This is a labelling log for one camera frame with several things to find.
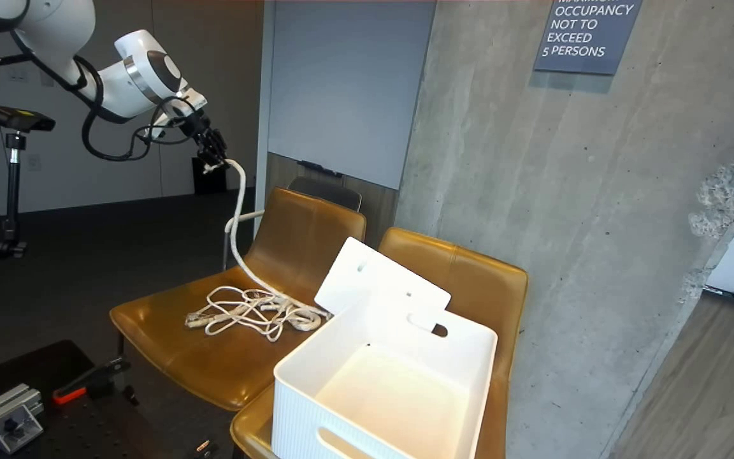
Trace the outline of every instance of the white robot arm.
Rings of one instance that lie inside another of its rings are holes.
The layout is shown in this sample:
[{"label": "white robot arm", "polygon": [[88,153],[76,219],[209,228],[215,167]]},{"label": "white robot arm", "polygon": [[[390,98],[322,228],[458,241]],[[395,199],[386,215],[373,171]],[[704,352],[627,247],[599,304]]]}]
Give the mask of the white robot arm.
[{"label": "white robot arm", "polygon": [[154,141],[169,125],[179,125],[196,141],[200,155],[209,155],[206,164],[225,162],[225,144],[205,118],[206,98],[183,79],[148,30],[117,38],[120,61],[100,71],[76,56],[94,34],[91,0],[0,0],[2,30],[100,118],[125,122],[156,112],[141,139]]}]

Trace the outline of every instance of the occupancy sign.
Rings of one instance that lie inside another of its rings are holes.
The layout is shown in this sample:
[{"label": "occupancy sign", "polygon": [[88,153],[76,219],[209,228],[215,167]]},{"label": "occupancy sign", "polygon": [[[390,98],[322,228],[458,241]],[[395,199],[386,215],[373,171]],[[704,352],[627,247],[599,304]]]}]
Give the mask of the occupancy sign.
[{"label": "occupancy sign", "polygon": [[616,75],[643,0],[553,0],[535,71]]}]

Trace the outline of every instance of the white plastic bin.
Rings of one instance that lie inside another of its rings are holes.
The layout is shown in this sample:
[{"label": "white plastic bin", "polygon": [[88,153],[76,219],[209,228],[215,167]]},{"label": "white plastic bin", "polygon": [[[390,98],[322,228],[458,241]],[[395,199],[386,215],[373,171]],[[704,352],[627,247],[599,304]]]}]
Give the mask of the white plastic bin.
[{"label": "white plastic bin", "polygon": [[337,317],[276,367],[281,459],[474,457],[492,329],[444,311],[448,294],[355,241],[316,302]]}]

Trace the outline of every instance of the concrete wall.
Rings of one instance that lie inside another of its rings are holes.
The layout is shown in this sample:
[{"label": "concrete wall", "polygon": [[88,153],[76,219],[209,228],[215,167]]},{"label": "concrete wall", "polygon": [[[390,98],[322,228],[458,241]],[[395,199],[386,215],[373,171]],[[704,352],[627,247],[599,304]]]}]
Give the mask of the concrete wall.
[{"label": "concrete wall", "polygon": [[614,79],[551,0],[441,0],[399,225],[531,270],[511,457],[606,457],[734,236],[734,2],[646,0]]},{"label": "concrete wall", "polygon": [[[209,98],[209,118],[241,164],[255,168],[257,149],[257,85],[262,0],[98,0],[98,30],[83,56],[98,70],[117,61],[114,38],[148,28],[174,56],[183,76]],[[0,56],[16,52],[0,35]],[[33,65],[0,70],[0,106],[38,111],[57,120],[53,132],[32,132],[23,155],[21,209],[62,209],[105,201],[191,195],[193,144],[154,149],[139,164],[107,164],[84,151],[83,120],[88,108],[65,93]],[[125,153],[130,132],[148,122],[98,122],[94,145]],[[7,155],[0,141],[0,209],[6,197]]]}]

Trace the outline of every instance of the coiled white cable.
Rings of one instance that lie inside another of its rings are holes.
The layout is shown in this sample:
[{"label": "coiled white cable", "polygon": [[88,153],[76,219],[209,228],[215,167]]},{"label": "coiled white cable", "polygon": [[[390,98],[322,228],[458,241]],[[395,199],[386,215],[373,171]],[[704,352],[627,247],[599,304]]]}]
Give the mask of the coiled white cable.
[{"label": "coiled white cable", "polygon": [[261,276],[255,276],[237,247],[237,228],[241,228],[241,215],[244,204],[244,187],[248,177],[244,168],[227,159],[227,164],[237,171],[241,177],[241,192],[237,192],[237,204],[235,215],[227,223],[230,231],[230,251],[237,260],[237,266],[244,270],[244,276],[257,284],[257,288],[237,288],[237,285],[216,285],[206,296],[206,306],[200,311],[187,315],[187,326],[188,329],[205,329],[205,335],[216,336],[230,326],[251,326],[261,333],[269,341],[276,341],[284,336],[286,321],[299,329],[299,333],[311,333],[322,326],[325,320],[330,320],[330,311],[308,306],[304,302],[297,302],[270,284],[265,284]]}]

